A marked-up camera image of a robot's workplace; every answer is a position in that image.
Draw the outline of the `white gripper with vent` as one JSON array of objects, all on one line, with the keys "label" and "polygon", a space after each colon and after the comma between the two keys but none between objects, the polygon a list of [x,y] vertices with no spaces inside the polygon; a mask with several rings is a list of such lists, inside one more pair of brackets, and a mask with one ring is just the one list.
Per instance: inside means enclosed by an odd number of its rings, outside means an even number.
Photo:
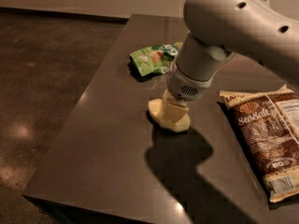
[{"label": "white gripper with vent", "polygon": [[188,129],[190,127],[189,108],[186,101],[201,97],[210,87],[214,73],[214,69],[200,64],[173,62],[166,79],[167,91],[162,98],[160,125],[163,128]]}]

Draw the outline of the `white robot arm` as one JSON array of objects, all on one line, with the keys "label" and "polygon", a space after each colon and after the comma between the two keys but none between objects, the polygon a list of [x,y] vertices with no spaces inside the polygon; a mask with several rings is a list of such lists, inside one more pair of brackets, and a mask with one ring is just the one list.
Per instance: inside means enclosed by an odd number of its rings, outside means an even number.
[{"label": "white robot arm", "polygon": [[299,21],[278,14],[269,0],[186,0],[183,14],[189,32],[167,78],[161,127],[187,130],[186,103],[199,98],[236,53],[298,83]]}]

